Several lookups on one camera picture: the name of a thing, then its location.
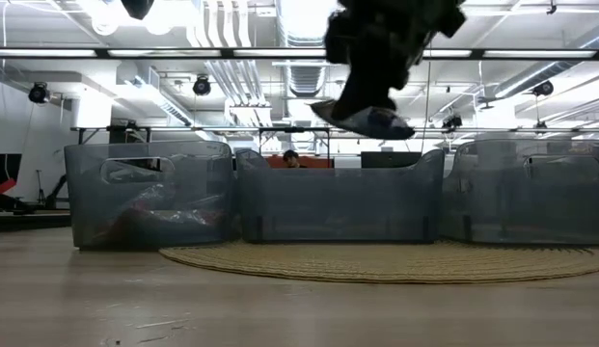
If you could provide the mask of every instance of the man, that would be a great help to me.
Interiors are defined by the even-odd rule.
[[[308,168],[307,166],[303,166],[303,165],[299,164],[299,154],[297,154],[297,152],[292,149],[287,150],[284,153],[284,156],[282,157],[282,159],[284,160],[284,162],[290,169],[306,169],[306,168]]]

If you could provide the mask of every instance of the woven rug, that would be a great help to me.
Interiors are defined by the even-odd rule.
[[[205,269],[297,280],[486,283],[599,271],[599,251],[434,245],[252,245],[171,248],[171,260]]]

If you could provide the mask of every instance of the plastic storage bin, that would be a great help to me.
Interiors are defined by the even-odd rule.
[[[237,157],[239,213],[249,242],[431,242],[445,155],[404,169],[271,169],[252,150]]]
[[[231,149],[215,142],[66,147],[74,246],[231,239]]]
[[[461,146],[444,182],[444,236],[599,245],[599,142],[485,140]]]

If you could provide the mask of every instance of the wooden table surface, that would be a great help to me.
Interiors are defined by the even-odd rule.
[[[599,273],[482,285],[275,280],[0,233],[0,347],[599,346]]]

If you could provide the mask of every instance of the black monitor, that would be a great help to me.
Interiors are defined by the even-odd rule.
[[[405,168],[416,164],[422,157],[420,152],[361,152],[363,169]]]

